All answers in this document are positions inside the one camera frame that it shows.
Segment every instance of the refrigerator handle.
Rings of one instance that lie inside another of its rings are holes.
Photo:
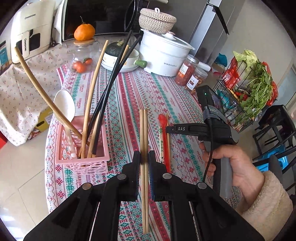
[[[222,15],[222,13],[221,13],[219,7],[217,7],[217,6],[213,5],[213,4],[210,4],[210,3],[207,3],[207,5],[209,5],[209,6],[211,6],[211,7],[214,8],[214,11],[216,12],[216,14],[217,14],[217,16],[218,16],[218,18],[219,18],[219,20],[220,20],[220,22],[221,22],[221,24],[222,24],[222,26],[223,26],[223,28],[224,28],[225,33],[229,35],[229,32],[228,32],[228,29],[227,29],[227,26],[226,26],[225,20],[224,20],[224,18],[223,18],[223,15]]]

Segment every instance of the jar lid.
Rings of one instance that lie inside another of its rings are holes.
[[[207,78],[207,72],[199,67],[195,68],[195,73],[197,73],[200,77],[203,77],[204,79]]]
[[[193,63],[198,63],[199,60],[195,58],[192,54],[187,55],[187,59],[189,59]]]
[[[74,40],[74,45],[75,46],[87,46],[87,45],[90,45],[94,42],[94,39],[90,39],[90,40],[86,40],[86,41],[78,41],[78,40]]]

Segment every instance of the hand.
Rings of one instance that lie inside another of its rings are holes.
[[[200,149],[204,150],[202,156],[205,166],[209,161],[209,153],[205,151],[204,143],[200,143]],[[213,151],[213,159],[229,157],[232,167],[232,185],[239,187],[243,193],[249,207],[254,203],[259,195],[263,184],[263,174],[252,164],[248,155],[237,145],[223,145]],[[208,176],[213,176],[216,166],[211,163],[207,172]]]

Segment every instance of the leafy greens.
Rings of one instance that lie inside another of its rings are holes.
[[[237,61],[236,69],[241,80],[252,79],[254,77],[252,70],[256,68],[257,56],[251,50],[245,49],[242,53],[233,51],[234,57]]]
[[[241,123],[249,118],[253,119],[260,113],[272,95],[271,82],[271,75],[266,71],[265,66],[257,60],[255,78],[248,84],[251,89],[249,98],[242,100],[241,96],[241,106],[245,113],[238,116],[236,123]]]

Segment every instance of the tablecloth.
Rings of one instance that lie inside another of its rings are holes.
[[[94,111],[111,72],[101,67],[95,87],[91,112]],[[91,80],[89,74],[72,74],[63,83],[76,103],[76,110],[83,113],[86,93]],[[155,151],[159,161],[160,113],[168,113],[170,124],[202,122],[202,112],[195,97],[183,87],[175,84],[173,78],[149,74],[141,68],[119,74],[106,107],[106,132],[111,160],[108,173],[102,175],[76,175],[63,165],[55,165],[57,121],[52,119],[46,142],[45,182],[49,211],[53,211],[81,184],[100,184],[120,173],[124,164],[132,161],[133,152],[139,150],[139,109],[149,109],[149,147]],[[197,137],[170,135],[171,172],[183,181],[196,184],[202,180],[204,161]],[[240,192],[234,188],[234,195],[227,200],[236,207]],[[149,200],[148,234],[142,233],[141,195],[137,202],[122,202],[118,240],[170,240],[167,202]]]

